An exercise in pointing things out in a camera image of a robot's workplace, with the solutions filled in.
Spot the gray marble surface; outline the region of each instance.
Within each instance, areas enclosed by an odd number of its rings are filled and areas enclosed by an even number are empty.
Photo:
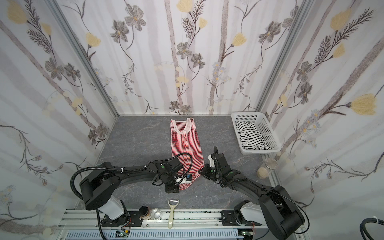
[[[148,161],[171,156],[170,120],[178,117],[119,117],[101,153],[98,164],[111,162],[114,166],[144,165]],[[269,179],[259,179],[256,171],[263,163],[261,155],[242,155],[237,143],[231,117],[193,117],[205,163],[213,147],[224,153],[232,169],[241,171],[248,178],[270,185]],[[192,186],[178,194],[167,194],[165,186],[152,186],[151,182],[138,182],[116,189],[115,197],[124,201],[127,209],[146,205],[151,208],[169,208],[168,199],[179,199],[179,209],[233,208],[247,196],[229,188],[221,188],[211,180],[199,177]]]

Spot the red striped shirt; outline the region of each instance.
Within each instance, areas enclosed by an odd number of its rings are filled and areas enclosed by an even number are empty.
[[[182,152],[187,152],[192,156],[192,167],[189,171],[192,174],[192,182],[200,176],[197,173],[204,167],[203,153],[201,152],[199,137],[197,135],[195,120],[187,118],[186,121],[170,121],[170,144],[172,148],[172,156]],[[178,159],[187,171],[190,166],[190,158],[188,155],[179,156]],[[180,184],[180,190],[188,188],[191,184]]]

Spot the black robotic arm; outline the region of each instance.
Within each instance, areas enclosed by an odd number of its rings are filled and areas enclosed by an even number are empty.
[[[185,170],[178,159],[181,155],[190,157],[188,170]],[[259,203],[266,224],[276,238],[286,239],[305,222],[297,206],[289,201],[291,197],[282,186],[270,187],[247,179],[241,172],[230,168],[224,154],[219,154],[216,147],[213,159],[215,167],[206,164],[199,173],[214,182],[218,181],[221,187],[239,191],[250,197],[252,202]],[[110,162],[104,162],[96,167],[78,170],[73,174],[70,185],[74,194],[84,201],[86,210],[101,210],[108,216],[108,220],[119,226],[126,222],[129,214],[122,201],[118,205],[113,201],[112,193],[116,188],[135,182],[152,181],[153,185],[165,184],[167,193],[178,193],[179,184],[191,166],[192,157],[188,153],[137,167],[115,167]],[[80,182],[79,193],[75,188],[74,179],[87,170],[93,171]],[[121,213],[116,215],[116,208],[121,208]]]

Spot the white plastic basket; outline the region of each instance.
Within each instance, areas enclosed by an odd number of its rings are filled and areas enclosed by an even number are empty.
[[[235,129],[237,142],[239,143],[240,152],[243,155],[249,154],[268,154],[273,152],[278,152],[281,149],[281,144],[277,138],[276,133],[273,131],[271,124],[268,122],[268,119],[263,113],[256,112],[240,112],[232,113],[232,123]],[[236,123],[237,122],[252,122],[255,124],[257,130],[263,135],[268,146],[273,147],[271,150],[246,150],[243,148],[240,142],[239,134],[237,133]]]

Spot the jar lid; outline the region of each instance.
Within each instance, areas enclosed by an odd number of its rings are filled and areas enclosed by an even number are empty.
[[[277,161],[271,157],[266,158],[264,163],[269,169],[275,170],[277,168]]]
[[[147,215],[148,214],[148,207],[146,207],[146,206],[142,206],[140,209],[139,209],[139,213],[140,213],[140,216],[145,216],[145,215]]]

